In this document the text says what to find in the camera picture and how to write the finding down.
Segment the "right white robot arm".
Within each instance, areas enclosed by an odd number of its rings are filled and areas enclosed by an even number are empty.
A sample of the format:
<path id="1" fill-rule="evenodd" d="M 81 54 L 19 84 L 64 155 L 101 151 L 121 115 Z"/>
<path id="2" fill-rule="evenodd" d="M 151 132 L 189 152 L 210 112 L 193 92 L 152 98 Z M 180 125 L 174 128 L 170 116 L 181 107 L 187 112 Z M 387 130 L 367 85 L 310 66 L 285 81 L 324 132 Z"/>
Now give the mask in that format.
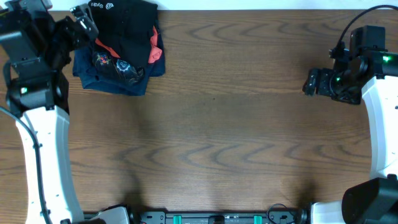
<path id="1" fill-rule="evenodd" d="M 366 50 L 336 68 L 313 68 L 306 95 L 364 102 L 371 137 L 369 180 L 349 188 L 334 202 L 316 202 L 309 223 L 397 223 L 397 54 Z"/>

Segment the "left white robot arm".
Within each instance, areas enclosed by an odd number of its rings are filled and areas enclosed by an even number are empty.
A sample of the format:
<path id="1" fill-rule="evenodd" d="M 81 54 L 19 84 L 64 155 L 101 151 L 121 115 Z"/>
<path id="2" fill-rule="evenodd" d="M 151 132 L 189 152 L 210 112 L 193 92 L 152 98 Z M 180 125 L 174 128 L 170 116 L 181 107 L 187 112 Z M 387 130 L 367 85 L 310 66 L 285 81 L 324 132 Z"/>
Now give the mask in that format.
<path id="1" fill-rule="evenodd" d="M 8 1 L 1 11 L 1 46 L 8 55 L 4 113 L 21 136 L 28 186 L 27 223 L 89 223 L 78 202 L 68 151 L 70 53 L 98 29 L 81 4 L 59 21 L 50 1 Z"/>

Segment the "black t-shirt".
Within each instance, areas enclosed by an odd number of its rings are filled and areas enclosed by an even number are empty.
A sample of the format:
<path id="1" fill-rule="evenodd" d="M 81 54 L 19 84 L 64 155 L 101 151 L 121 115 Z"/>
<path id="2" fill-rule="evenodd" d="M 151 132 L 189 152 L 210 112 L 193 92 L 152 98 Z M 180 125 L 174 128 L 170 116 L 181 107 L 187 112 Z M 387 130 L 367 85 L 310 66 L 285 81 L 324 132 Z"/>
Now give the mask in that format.
<path id="1" fill-rule="evenodd" d="M 92 0 L 88 5 L 99 41 L 132 66 L 145 67 L 158 5 L 143 0 Z"/>

